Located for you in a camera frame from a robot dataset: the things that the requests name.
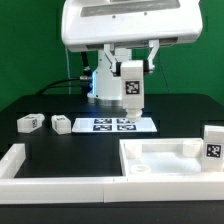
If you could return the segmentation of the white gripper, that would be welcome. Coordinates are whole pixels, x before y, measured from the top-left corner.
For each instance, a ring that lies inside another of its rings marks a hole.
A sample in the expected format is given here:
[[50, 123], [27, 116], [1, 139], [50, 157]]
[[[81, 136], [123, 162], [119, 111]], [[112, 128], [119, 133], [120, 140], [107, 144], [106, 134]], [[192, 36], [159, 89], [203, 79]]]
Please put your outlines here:
[[148, 45], [143, 65], [144, 73], [151, 74], [159, 42], [191, 43], [200, 36], [202, 27], [199, 0], [66, 0], [61, 37], [73, 52], [104, 47], [114, 76], [120, 75], [115, 47]]

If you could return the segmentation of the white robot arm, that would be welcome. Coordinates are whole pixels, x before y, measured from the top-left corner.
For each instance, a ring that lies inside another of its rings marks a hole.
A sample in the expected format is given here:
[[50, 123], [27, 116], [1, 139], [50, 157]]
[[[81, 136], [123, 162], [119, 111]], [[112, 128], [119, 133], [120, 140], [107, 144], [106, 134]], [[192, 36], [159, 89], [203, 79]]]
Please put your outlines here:
[[121, 79], [112, 70], [129, 61], [132, 51], [147, 48], [146, 73], [162, 46], [192, 43], [202, 31], [200, 0], [65, 0], [61, 37], [72, 52], [96, 51], [89, 101], [122, 102]]

